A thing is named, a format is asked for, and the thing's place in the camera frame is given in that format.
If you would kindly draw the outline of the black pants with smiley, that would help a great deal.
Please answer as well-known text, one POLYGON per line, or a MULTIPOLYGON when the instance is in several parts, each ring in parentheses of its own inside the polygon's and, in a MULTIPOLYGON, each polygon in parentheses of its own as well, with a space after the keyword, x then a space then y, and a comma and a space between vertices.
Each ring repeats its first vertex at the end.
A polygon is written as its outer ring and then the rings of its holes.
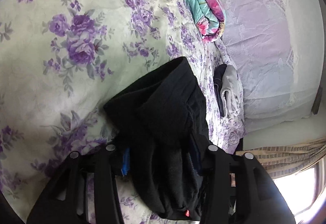
POLYGON ((185 57, 149 72, 104 105, 129 151, 128 174, 163 219, 198 221, 209 145, 206 99, 185 57))

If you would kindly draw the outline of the striped beige curtain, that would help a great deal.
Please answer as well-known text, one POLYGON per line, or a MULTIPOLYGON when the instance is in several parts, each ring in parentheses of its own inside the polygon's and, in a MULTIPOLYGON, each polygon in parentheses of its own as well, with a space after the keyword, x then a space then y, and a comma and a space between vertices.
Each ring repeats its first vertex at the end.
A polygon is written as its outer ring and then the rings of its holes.
POLYGON ((318 163, 325 156, 325 138, 295 145, 237 151, 236 155, 242 156, 247 152, 254 155, 272 179, 277 179, 303 172, 318 163))

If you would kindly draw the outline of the window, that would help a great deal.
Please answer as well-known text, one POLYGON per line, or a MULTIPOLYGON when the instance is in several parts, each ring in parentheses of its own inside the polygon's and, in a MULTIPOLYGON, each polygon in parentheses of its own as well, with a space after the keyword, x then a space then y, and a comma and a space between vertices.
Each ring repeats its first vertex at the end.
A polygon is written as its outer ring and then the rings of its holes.
POLYGON ((325 159, 308 169, 274 180, 296 223, 325 219, 325 159))

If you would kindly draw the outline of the folded grey garment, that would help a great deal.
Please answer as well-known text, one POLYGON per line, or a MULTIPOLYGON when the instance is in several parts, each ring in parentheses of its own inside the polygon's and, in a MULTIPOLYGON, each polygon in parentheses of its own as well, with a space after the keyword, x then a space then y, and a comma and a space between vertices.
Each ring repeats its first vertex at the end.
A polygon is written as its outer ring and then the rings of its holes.
POLYGON ((222 77, 220 91, 224 108, 224 116, 228 118, 237 117, 241 111, 240 84, 237 70, 232 65, 227 65, 222 77))

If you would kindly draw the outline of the folded dark navy garment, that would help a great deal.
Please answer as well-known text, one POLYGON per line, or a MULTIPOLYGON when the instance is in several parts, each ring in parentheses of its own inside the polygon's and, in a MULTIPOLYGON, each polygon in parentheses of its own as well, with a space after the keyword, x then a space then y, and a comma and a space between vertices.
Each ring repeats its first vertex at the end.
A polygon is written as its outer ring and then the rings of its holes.
POLYGON ((214 70, 214 76, 213 76, 213 85, 214 85, 214 92, 216 95, 216 100, 219 107, 220 117, 224 117, 224 106, 221 99, 221 88, 223 86, 223 75, 225 73, 225 70, 227 68, 227 64, 221 64, 214 70))

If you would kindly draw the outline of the purple floral bed sheet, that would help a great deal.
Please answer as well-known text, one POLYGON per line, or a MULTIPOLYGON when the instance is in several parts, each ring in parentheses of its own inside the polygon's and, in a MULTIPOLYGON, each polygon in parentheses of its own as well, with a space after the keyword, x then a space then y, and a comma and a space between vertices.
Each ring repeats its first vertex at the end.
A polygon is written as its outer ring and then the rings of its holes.
POLYGON ((233 152, 243 117, 222 119, 213 71, 231 63, 205 42, 186 0, 1 0, 1 192, 26 220, 55 167, 114 136, 101 107, 184 56, 206 97, 209 137, 233 152))

